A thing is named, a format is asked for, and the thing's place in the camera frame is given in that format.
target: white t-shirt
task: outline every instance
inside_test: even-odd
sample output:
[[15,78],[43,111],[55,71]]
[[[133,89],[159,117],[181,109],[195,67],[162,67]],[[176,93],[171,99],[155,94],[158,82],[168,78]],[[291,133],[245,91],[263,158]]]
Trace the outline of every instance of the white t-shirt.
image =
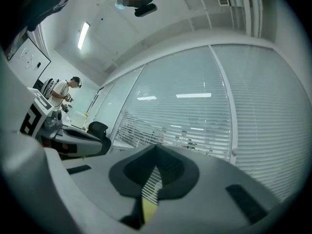
[[[67,95],[67,93],[68,93],[67,81],[65,81],[65,80],[59,81],[55,85],[53,91],[59,95],[62,95],[62,96]],[[55,107],[54,109],[59,109],[60,105],[63,102],[63,99],[51,96],[48,101],[50,102],[51,105],[53,105]]]

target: black chair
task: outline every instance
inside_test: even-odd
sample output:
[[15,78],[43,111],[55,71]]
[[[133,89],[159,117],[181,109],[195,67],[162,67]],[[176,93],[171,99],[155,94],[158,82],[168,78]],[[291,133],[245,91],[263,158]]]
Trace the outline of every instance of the black chair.
[[108,129],[108,126],[106,126],[105,124],[101,122],[94,121],[90,123],[87,133],[99,138],[102,141],[102,149],[98,154],[90,155],[88,157],[105,155],[108,152],[108,150],[111,148],[112,142],[108,137],[106,137],[107,129]]

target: glass wall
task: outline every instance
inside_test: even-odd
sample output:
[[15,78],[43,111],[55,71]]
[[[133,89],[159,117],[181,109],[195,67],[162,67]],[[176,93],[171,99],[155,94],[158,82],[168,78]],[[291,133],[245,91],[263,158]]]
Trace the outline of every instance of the glass wall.
[[280,199],[298,190],[311,163],[312,112],[291,67],[274,50],[214,46],[233,93],[236,166]]
[[310,101],[274,50],[213,49],[230,84],[238,129],[232,129],[215,58],[209,47],[196,48],[150,62],[139,76],[131,71],[116,80],[95,119],[109,126],[109,134],[115,125],[110,153],[162,143],[229,161],[232,131],[238,131],[235,165],[284,200],[299,189],[311,163]]
[[95,121],[96,114],[98,113],[98,110],[100,106],[102,105],[105,97],[107,96],[108,92],[111,90],[111,87],[113,86],[115,81],[110,82],[107,84],[103,89],[101,89],[97,93],[97,97],[95,97],[95,101],[93,105],[91,106],[89,110],[89,116],[86,120],[86,124],[89,125],[91,122]]
[[141,71],[142,67],[118,78],[101,104],[94,121],[108,126],[107,137],[110,136],[121,108]]
[[75,93],[75,96],[73,96],[73,102],[70,103],[72,106],[72,113],[80,113],[84,114],[88,111],[90,104],[92,103],[92,100],[94,96],[97,94],[98,90],[96,88],[88,87],[86,85],[81,86],[78,93]]
[[162,143],[229,160],[229,102],[210,49],[148,63],[121,110],[114,135],[110,152]]

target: whiteboard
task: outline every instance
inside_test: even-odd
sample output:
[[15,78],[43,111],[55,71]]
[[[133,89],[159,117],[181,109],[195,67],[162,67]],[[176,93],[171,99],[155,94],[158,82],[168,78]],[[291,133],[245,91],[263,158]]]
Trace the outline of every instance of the whiteboard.
[[36,45],[27,39],[9,61],[9,67],[26,87],[32,88],[50,62]]

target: fluorescent light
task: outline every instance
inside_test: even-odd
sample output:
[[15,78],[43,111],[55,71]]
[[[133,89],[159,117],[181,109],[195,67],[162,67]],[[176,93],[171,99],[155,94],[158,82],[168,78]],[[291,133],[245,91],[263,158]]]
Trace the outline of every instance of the fluorescent light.
[[138,100],[149,100],[149,99],[157,99],[155,96],[149,96],[149,97],[139,97]]
[[205,94],[184,94],[184,95],[176,95],[177,98],[207,98],[211,97],[211,93]]
[[90,27],[90,24],[88,24],[87,22],[85,22],[83,24],[82,31],[81,31],[80,38],[79,38],[79,42],[78,42],[78,48],[79,49],[82,49],[83,41],[84,41],[84,38],[86,37],[86,34],[87,34],[89,27]]

